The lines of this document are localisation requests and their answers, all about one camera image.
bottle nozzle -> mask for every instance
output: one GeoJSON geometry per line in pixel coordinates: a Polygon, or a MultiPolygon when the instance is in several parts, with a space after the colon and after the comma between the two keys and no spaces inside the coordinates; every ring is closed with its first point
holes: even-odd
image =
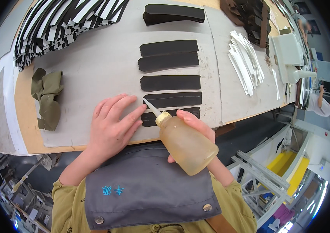
{"type": "Polygon", "coordinates": [[[161,114],[161,112],[157,108],[155,108],[150,102],[148,102],[148,100],[146,100],[144,98],[143,98],[143,100],[148,105],[148,107],[153,111],[153,113],[156,115],[156,117],[158,117],[161,114]]]}

hand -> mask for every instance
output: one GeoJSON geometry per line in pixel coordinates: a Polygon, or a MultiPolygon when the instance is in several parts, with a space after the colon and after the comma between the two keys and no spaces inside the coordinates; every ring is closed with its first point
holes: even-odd
{"type": "Polygon", "coordinates": [[[136,100],[136,96],[121,94],[102,100],[95,107],[90,142],[86,151],[93,154],[98,159],[97,162],[104,162],[118,154],[143,123],[138,118],[146,110],[147,105],[145,104],[119,120],[123,110],[136,100]]]}
{"type": "MultiPolygon", "coordinates": [[[[202,133],[205,137],[207,137],[211,142],[215,142],[215,132],[207,126],[204,122],[200,121],[194,114],[190,112],[183,111],[181,109],[177,110],[177,116],[184,121],[190,127],[196,129],[200,133],[202,133]]],[[[169,163],[175,162],[173,157],[169,155],[167,158],[169,163]]]]}

gray apron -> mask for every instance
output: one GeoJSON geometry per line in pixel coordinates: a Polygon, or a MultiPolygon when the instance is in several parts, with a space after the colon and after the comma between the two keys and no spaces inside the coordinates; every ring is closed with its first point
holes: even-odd
{"type": "Polygon", "coordinates": [[[181,223],[221,214],[207,168],[189,176],[162,143],[125,148],[86,177],[91,230],[181,223]]]}

finger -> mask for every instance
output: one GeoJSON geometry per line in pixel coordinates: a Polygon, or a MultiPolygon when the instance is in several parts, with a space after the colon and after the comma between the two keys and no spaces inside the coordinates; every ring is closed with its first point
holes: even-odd
{"type": "Polygon", "coordinates": [[[171,155],[169,155],[169,157],[167,158],[167,162],[168,163],[173,163],[173,162],[175,162],[175,160],[171,155]]]}
{"type": "Polygon", "coordinates": [[[96,119],[99,116],[100,111],[102,110],[103,105],[109,100],[110,98],[106,98],[105,100],[100,101],[94,109],[93,112],[93,119],[96,119]]]}
{"type": "Polygon", "coordinates": [[[124,98],[125,96],[127,96],[126,93],[123,93],[121,95],[117,95],[113,98],[111,98],[110,100],[108,100],[103,106],[102,109],[100,110],[99,113],[99,117],[101,117],[102,119],[105,119],[107,117],[107,114],[109,112],[109,110],[112,108],[112,106],[117,103],[120,99],[124,98]]]}
{"type": "Polygon", "coordinates": [[[122,131],[124,133],[128,131],[131,128],[131,126],[135,123],[135,121],[144,113],[146,109],[147,109],[147,105],[142,104],[139,107],[137,107],[134,111],[129,113],[127,116],[125,116],[119,122],[122,131]]]}
{"type": "Polygon", "coordinates": [[[127,106],[130,104],[134,103],[136,100],[136,96],[125,96],[112,106],[106,118],[118,121],[124,109],[127,108],[127,106]]]}
{"type": "Polygon", "coordinates": [[[187,125],[202,133],[210,141],[213,143],[215,142],[215,132],[209,126],[207,126],[207,124],[200,121],[194,114],[178,109],[177,116],[187,125]]]}
{"type": "Polygon", "coordinates": [[[130,142],[130,139],[132,138],[134,133],[137,131],[139,126],[141,126],[141,124],[143,124],[143,121],[141,121],[141,120],[135,121],[134,124],[130,127],[130,129],[125,133],[124,142],[126,145],[127,145],[127,143],[130,142]]]}

glue bottle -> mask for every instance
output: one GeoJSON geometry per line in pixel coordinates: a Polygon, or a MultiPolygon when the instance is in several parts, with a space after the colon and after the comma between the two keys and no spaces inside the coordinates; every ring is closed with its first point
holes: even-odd
{"type": "Polygon", "coordinates": [[[172,117],[166,111],[161,113],[146,99],[143,100],[156,115],[162,143],[188,175],[199,173],[218,154],[217,145],[202,133],[187,125],[179,117],[172,117]]]}

